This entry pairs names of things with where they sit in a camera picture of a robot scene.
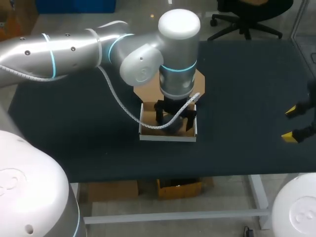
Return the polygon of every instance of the black table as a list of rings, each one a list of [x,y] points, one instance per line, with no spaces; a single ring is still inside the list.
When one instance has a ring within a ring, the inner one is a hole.
[[[114,100],[98,69],[18,86],[9,113],[26,139],[52,156],[70,182],[316,171],[316,137],[281,135],[312,121],[284,115],[306,99],[310,74],[289,41],[200,44],[206,94],[196,143],[139,141],[138,124]],[[106,68],[123,103],[141,101]]]

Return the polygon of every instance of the blue container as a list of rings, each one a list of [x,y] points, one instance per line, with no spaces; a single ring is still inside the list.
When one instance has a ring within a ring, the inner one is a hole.
[[[36,0],[39,14],[113,13],[116,0]]]

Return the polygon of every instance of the chair wheel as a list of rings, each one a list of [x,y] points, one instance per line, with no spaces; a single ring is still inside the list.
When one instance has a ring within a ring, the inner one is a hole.
[[[209,24],[214,27],[214,26],[217,26],[217,20],[216,19],[212,19]]]

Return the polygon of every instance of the white robotic arm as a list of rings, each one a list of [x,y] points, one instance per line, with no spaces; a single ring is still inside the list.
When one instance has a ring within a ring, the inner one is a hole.
[[[25,80],[54,81],[111,64],[131,86],[143,85],[159,70],[164,96],[184,101],[185,107],[195,99],[188,97],[194,85],[199,18],[187,10],[172,10],[161,17],[158,29],[136,36],[127,23],[115,21],[78,33],[4,41],[0,44],[0,87]],[[9,116],[0,111],[1,236],[86,237],[65,172],[22,137]]]

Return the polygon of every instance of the screw hole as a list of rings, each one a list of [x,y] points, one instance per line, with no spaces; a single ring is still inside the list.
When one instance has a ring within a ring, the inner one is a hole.
[[[31,226],[31,225],[26,225],[26,226],[25,226],[25,231],[26,231],[26,233],[28,233],[29,235],[32,235],[33,232],[34,232],[33,226]]]

